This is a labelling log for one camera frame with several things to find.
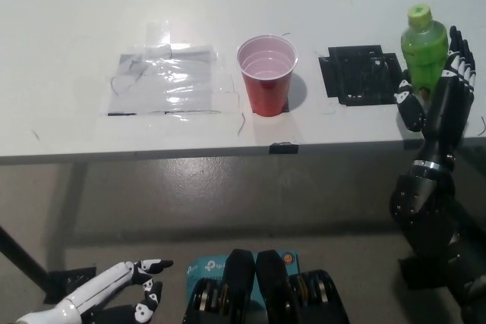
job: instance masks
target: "metal ring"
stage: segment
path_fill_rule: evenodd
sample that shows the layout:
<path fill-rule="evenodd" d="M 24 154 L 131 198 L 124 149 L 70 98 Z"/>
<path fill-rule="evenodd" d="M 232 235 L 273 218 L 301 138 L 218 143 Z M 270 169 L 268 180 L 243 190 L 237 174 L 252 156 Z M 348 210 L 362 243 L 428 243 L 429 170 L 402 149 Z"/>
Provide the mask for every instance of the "metal ring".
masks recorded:
<path fill-rule="evenodd" d="M 429 168 L 429 169 L 431 169 L 431 170 L 435 170 L 435 171 L 438 171 L 438 172 L 443 172 L 443 173 L 450 172 L 448 168 L 443 167 L 442 165 L 439 165 L 439 164 L 438 164 L 438 163 L 436 163 L 436 162 L 423 161 L 423 160 L 421 160 L 421 159 L 416 159 L 416 160 L 413 162 L 413 165 L 414 165 L 414 166 L 426 167 L 426 168 Z"/>

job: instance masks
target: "clear plastic bag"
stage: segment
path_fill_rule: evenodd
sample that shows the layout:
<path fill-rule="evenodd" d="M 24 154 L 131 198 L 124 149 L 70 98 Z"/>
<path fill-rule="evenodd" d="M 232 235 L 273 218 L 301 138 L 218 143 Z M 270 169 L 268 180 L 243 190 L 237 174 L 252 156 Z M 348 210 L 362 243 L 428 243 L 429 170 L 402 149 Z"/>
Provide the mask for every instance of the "clear plastic bag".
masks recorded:
<path fill-rule="evenodd" d="M 162 44 L 121 58 L 109 115 L 238 112 L 232 78 L 213 47 Z"/>

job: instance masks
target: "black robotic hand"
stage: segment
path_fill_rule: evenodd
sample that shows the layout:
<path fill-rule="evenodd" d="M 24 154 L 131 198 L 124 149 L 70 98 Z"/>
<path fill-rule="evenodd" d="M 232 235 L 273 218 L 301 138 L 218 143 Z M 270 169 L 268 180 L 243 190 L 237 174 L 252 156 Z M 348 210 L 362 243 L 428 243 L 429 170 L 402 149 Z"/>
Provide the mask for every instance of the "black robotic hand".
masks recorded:
<path fill-rule="evenodd" d="M 474 101 L 475 75 L 475 60 L 469 44 L 452 26 L 447 62 L 427 114 L 413 93 L 408 71 L 403 72 L 395 99 L 405 126 L 410 131 L 421 131 L 426 140 L 439 140 L 441 148 L 454 151 Z"/>

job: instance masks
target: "robotic hand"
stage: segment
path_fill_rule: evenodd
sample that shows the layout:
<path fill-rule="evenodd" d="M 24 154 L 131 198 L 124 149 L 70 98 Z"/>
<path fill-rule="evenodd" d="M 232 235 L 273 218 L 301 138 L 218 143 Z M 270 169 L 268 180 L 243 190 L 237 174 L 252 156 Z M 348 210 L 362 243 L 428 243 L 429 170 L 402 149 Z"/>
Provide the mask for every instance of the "robotic hand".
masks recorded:
<path fill-rule="evenodd" d="M 162 282 L 154 282 L 150 274 L 160 273 L 172 264 L 163 260 L 121 262 L 79 287 L 53 309 L 29 313 L 17 324 L 149 323 L 162 293 Z M 128 305 L 102 311 L 104 305 L 129 285 L 144 287 L 145 298 L 136 307 Z"/>
<path fill-rule="evenodd" d="M 447 61 L 437 82 L 428 115 L 413 93 L 408 71 L 403 73 L 403 81 L 395 94 L 395 100 L 405 126 L 413 132 L 422 131 L 425 139 L 433 137 L 433 133 L 440 133 L 442 138 L 448 138 L 452 147 L 456 148 L 474 101 L 475 69 L 474 56 L 468 42 L 452 26 Z"/>
<path fill-rule="evenodd" d="M 486 322 L 486 235 L 455 200 L 451 175 L 474 101 L 475 61 L 455 27 L 450 38 L 427 114 L 406 72 L 399 85 L 399 113 L 424 142 L 409 172 L 399 176 L 390 212 L 416 254 L 400 261 L 409 288 L 446 286 L 462 308 L 462 320 L 480 323 Z"/>

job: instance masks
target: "white robotic hand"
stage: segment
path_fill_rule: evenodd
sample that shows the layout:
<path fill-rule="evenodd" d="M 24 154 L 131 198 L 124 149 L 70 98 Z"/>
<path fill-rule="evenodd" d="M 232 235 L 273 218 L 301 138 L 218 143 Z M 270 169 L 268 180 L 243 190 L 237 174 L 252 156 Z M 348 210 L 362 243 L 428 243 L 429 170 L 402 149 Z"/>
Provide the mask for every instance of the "white robotic hand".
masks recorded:
<path fill-rule="evenodd" d="M 83 324 L 97 321 L 97 316 L 118 292 L 129 285 L 143 285 L 145 298 L 131 309 L 123 322 L 149 323 L 159 306 L 162 282 L 154 282 L 156 274 L 172 266 L 173 261 L 143 260 L 119 263 L 79 287 L 53 309 L 22 316 L 17 324 Z"/>

